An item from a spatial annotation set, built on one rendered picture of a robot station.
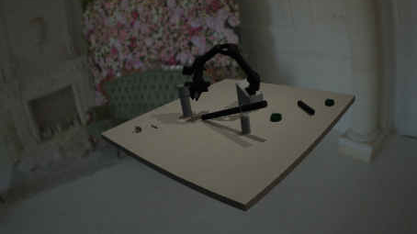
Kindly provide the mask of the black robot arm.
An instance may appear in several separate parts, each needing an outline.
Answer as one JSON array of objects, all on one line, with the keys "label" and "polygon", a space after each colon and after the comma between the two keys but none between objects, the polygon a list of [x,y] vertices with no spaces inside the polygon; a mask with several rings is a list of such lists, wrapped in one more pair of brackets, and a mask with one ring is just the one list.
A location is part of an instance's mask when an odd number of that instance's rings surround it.
[{"label": "black robot arm", "polygon": [[[226,48],[227,50],[223,50]],[[194,62],[192,63],[192,66],[184,65],[182,74],[192,75],[193,73],[194,75],[203,76],[203,70],[206,70],[204,64],[217,53],[229,55],[232,59],[237,61],[237,63],[240,65],[242,70],[247,75],[246,81],[249,82],[249,85],[247,87],[244,87],[245,91],[248,93],[248,95],[255,95],[255,91],[259,90],[260,76],[257,72],[252,70],[250,65],[242,57],[237,45],[233,43],[217,44],[214,48],[212,48],[210,51],[206,52],[202,56],[196,57],[194,59]],[[204,81],[204,78],[201,79],[201,77],[198,78],[197,84],[202,84],[204,87],[207,88],[210,86],[210,82]]]}]

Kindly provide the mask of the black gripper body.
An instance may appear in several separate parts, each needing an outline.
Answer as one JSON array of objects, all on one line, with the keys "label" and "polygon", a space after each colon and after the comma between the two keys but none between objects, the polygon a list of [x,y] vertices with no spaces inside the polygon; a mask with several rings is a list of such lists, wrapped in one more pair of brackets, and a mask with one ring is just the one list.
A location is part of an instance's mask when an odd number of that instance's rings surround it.
[{"label": "black gripper body", "polygon": [[207,87],[204,87],[202,84],[197,84],[197,80],[198,80],[199,77],[201,77],[201,79],[202,79],[201,75],[192,76],[193,82],[185,82],[184,86],[189,86],[189,88],[197,88],[198,90],[208,92],[209,89]]}]

